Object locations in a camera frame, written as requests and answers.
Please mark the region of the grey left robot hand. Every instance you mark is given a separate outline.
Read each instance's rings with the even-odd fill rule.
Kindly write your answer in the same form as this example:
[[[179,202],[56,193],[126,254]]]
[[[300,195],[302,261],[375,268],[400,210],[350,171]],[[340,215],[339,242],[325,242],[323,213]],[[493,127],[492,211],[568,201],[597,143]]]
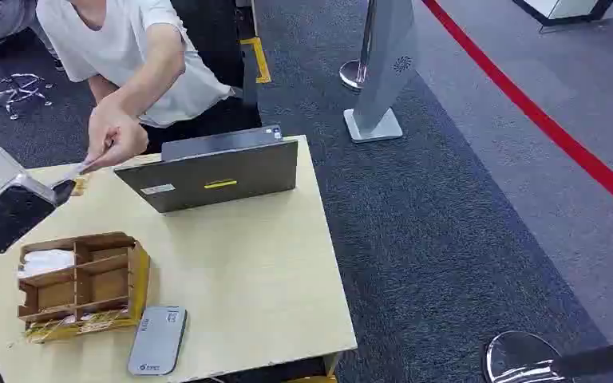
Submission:
[[[21,173],[0,187],[0,254],[72,196],[76,180],[49,186]]]

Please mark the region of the person's hand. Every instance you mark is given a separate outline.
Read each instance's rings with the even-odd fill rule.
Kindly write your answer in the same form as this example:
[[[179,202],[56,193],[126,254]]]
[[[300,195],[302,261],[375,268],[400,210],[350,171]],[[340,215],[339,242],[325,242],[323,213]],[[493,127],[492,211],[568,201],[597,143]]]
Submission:
[[[122,164],[148,147],[147,132],[113,94],[103,98],[91,112],[88,133],[83,173]]]

